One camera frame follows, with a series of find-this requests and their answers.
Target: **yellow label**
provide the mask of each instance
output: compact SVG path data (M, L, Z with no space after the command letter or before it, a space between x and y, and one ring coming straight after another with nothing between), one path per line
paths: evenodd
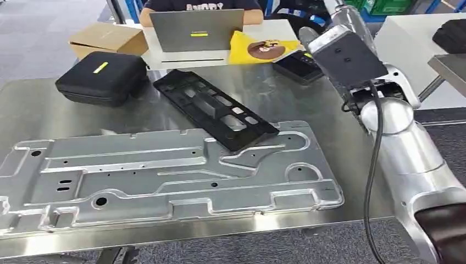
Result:
M103 68L105 68L106 66L108 65L108 62L104 62L102 63L102 65L99 66L99 68L97 68L94 73L99 73L101 70L103 70Z
M192 33L191 37L207 37L209 33Z

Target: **black bag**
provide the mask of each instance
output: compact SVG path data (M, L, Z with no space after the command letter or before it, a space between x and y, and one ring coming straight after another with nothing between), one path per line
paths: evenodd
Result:
M450 54L466 53L466 19L447 21L432 40Z
M55 82L74 102L117 107L144 87L147 68L139 56L95 51Z

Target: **yellow cloth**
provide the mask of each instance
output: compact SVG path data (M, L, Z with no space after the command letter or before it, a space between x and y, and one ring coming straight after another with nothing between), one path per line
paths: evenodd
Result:
M301 43L294 41L257 41L243 32L235 31L230 40L230 64L251 64L271 62L281 55L298 48Z

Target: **laptop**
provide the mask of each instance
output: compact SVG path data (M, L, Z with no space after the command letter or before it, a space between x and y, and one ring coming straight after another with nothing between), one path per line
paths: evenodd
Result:
M229 50L235 30L243 30L243 9L150 13L162 51Z

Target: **stainless steel table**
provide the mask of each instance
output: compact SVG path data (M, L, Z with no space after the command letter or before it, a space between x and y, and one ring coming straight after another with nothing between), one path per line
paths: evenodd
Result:
M191 69L269 122L303 120L312 127L338 183L345 204L337 209L255 215L213 221L188 221L137 228L89 229L0 239L0 257L149 244L236 233L317 227L361 220L372 141L350 113L331 84L322 78L310 86L274 72L269 64L229 65ZM152 80L157 72L151 72ZM54 79L13 81L0 93L0 156L17 142L72 136L101 135L106 131L188 129L193 125L166 98L148 85L139 99L120 108L105 108L68 101ZM388 187L378 173L371 201L373 218L391 217Z
M444 81L448 81L460 94L466 96L466 54L435 55L428 65L439 75L419 94L419 99L424 101Z

